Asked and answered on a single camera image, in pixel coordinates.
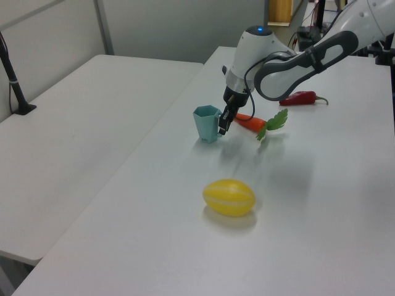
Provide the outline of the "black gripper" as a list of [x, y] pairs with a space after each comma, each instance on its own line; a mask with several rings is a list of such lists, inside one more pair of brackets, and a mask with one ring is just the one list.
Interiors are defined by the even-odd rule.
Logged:
[[218, 133], [222, 136], [226, 134], [236, 115], [236, 109], [244, 107], [249, 99], [246, 92], [238, 93], [228, 86], [225, 88], [223, 100], [226, 103], [225, 111], [218, 119]]

